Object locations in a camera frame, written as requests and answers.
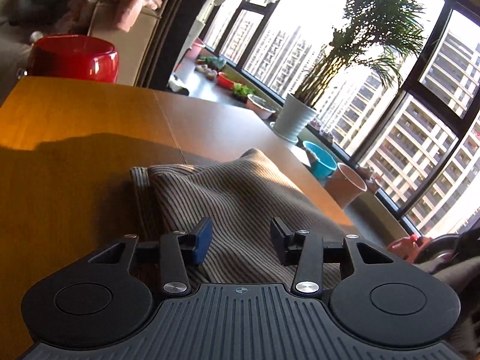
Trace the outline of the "blue plastic basin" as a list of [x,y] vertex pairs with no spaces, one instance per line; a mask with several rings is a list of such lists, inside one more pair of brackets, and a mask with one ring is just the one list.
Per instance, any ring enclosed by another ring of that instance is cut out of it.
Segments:
[[310,172],[318,180],[331,176],[337,169],[332,155],[311,141],[303,141],[303,147],[310,162]]

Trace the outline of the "green leafy plants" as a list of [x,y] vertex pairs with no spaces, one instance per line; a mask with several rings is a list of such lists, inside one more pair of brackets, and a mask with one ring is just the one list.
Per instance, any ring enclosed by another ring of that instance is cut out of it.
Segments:
[[237,99],[239,102],[246,102],[248,96],[254,93],[255,93],[255,90],[253,88],[250,88],[247,85],[243,85],[241,83],[233,84],[232,94],[233,94],[233,97]]

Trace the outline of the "pink plastic basin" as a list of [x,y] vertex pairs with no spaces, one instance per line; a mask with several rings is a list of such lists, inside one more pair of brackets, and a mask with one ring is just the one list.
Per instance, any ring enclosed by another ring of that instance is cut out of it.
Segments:
[[188,59],[196,60],[200,53],[204,50],[205,44],[200,38],[196,38],[191,47],[185,53],[185,57]]

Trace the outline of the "white floor cleaner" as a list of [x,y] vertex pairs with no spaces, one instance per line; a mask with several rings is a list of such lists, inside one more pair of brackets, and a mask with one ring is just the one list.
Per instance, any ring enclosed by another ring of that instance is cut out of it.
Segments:
[[207,23],[208,16],[213,11],[213,8],[218,8],[224,0],[206,0],[202,6],[200,12],[198,13],[193,25],[185,39],[184,45],[181,48],[180,54],[176,60],[176,66],[174,67],[167,83],[166,90],[176,94],[184,94],[188,96],[190,92],[185,87],[185,84],[180,80],[176,75],[176,69],[180,66],[180,62],[185,57],[185,55],[193,49],[193,45],[196,39],[199,37],[200,33],[204,29]]

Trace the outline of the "pink slippers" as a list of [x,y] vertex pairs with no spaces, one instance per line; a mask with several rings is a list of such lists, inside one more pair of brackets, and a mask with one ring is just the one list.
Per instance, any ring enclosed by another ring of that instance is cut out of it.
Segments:
[[210,81],[215,81],[218,75],[218,72],[215,69],[210,68],[207,64],[196,65],[194,70],[204,74],[205,77]]

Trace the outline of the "grey neck pillow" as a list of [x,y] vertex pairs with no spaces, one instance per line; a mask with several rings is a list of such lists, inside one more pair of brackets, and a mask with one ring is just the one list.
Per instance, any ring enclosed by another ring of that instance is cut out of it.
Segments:
[[66,0],[8,0],[7,23],[12,26],[51,25],[64,12]]

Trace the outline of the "dark brown curtain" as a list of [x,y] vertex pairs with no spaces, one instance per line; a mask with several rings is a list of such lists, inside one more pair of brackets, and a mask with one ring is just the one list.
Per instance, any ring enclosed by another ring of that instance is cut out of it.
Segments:
[[166,88],[185,40],[205,2],[207,0],[163,0],[160,21],[142,62],[137,87]]

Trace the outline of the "pink clothes pile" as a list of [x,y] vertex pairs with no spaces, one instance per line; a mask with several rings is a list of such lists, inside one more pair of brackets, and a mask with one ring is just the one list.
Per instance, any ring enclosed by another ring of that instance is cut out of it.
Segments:
[[74,33],[89,25],[95,7],[100,2],[116,3],[114,27],[128,33],[134,26],[142,9],[153,11],[162,7],[162,0],[71,0],[67,12],[55,24],[58,33]]

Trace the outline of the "beige sofa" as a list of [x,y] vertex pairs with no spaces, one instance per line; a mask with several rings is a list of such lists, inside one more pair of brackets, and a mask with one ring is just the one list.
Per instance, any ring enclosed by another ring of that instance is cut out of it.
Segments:
[[151,10],[144,7],[128,33],[114,27],[116,3],[100,2],[94,9],[89,25],[78,28],[74,33],[58,33],[55,24],[68,11],[66,0],[64,12],[51,25],[12,26],[7,23],[8,0],[1,0],[1,98],[6,99],[18,80],[17,72],[26,68],[33,43],[48,35],[88,35],[111,42],[120,55],[117,77],[119,84],[135,86],[160,20],[160,8]]

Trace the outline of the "pink bucket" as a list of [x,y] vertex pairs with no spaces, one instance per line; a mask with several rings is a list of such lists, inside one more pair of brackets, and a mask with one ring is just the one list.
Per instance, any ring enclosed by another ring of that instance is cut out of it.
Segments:
[[355,170],[345,163],[338,163],[337,169],[326,180],[325,190],[343,210],[367,191],[367,185]]

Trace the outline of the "striped knit sweater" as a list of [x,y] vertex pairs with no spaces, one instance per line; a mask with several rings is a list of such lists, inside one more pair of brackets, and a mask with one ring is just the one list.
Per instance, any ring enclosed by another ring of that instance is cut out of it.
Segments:
[[345,235],[257,149],[227,163],[136,166],[130,175],[149,241],[189,233],[201,219],[211,219],[207,256],[187,270],[194,288],[209,283],[291,285],[295,268],[282,266],[272,246],[274,217],[292,230],[320,233],[327,242],[340,242]]

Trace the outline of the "light pink basin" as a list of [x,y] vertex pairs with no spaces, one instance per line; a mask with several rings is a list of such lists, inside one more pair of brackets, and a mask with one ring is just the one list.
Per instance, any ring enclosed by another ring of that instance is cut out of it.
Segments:
[[247,109],[253,111],[262,120],[270,118],[277,112],[265,99],[255,94],[247,95]]

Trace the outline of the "red plastic basin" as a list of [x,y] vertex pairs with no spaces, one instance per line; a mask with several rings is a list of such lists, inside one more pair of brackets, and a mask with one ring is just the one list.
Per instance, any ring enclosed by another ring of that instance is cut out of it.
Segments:
[[218,72],[217,82],[221,88],[233,91],[236,82],[232,80],[225,72]]

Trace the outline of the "white plant pot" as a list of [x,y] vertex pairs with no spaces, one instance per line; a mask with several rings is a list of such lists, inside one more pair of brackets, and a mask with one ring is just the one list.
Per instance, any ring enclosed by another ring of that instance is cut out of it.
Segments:
[[315,119],[316,115],[316,110],[288,94],[283,108],[270,127],[278,137],[296,145],[299,140],[298,135]]

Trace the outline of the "tall palm plant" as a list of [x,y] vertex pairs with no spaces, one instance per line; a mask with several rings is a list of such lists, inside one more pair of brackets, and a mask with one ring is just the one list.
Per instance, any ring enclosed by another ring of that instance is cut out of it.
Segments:
[[346,0],[343,26],[334,29],[293,97],[313,108],[337,74],[352,65],[370,69],[384,87],[400,83],[400,60],[422,51],[423,14],[418,0]]

